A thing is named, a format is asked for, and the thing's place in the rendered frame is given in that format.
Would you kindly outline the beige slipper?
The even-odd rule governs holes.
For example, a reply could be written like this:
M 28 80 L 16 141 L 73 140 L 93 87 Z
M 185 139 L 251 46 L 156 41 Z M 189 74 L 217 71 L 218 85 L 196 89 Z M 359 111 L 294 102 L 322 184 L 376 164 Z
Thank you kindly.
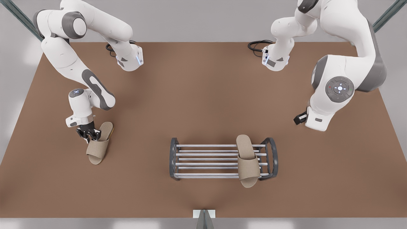
M 98 165 L 102 162 L 106 155 L 110 136 L 114 130 L 114 125 L 111 122 L 105 122 L 101 125 L 101 137 L 97 141 L 91 140 L 86 151 L 86 155 L 90 162 L 94 165 Z
M 261 176 L 259 160 L 247 135 L 237 136 L 236 144 L 238 149 L 239 180 L 243 187 L 253 187 Z

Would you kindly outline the grey metal shoe rack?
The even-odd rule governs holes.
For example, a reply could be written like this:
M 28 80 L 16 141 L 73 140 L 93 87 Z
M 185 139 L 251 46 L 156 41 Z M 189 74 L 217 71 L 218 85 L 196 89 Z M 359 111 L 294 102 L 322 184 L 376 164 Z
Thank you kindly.
M 266 138 L 252 145 L 259 162 L 259 180 L 275 178 L 279 158 L 275 141 Z M 235 144 L 180 144 L 171 139 L 169 175 L 174 180 L 188 178 L 238 178 L 238 148 Z

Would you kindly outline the silver frame post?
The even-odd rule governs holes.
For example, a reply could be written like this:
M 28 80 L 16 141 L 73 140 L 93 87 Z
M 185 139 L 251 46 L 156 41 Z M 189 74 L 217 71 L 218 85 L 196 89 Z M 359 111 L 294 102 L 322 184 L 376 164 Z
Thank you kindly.
M 196 229 L 215 229 L 212 218 L 216 217 L 216 210 L 193 210 L 193 218 L 197 218 Z
M 36 38 L 40 41 L 43 40 L 42 36 L 35 28 L 32 21 L 26 16 L 12 0 L 0 0 L 0 3 L 14 16 L 16 17 Z
M 378 32 L 395 14 L 397 14 L 403 6 L 407 4 L 407 0 L 396 0 L 373 24 L 374 32 Z

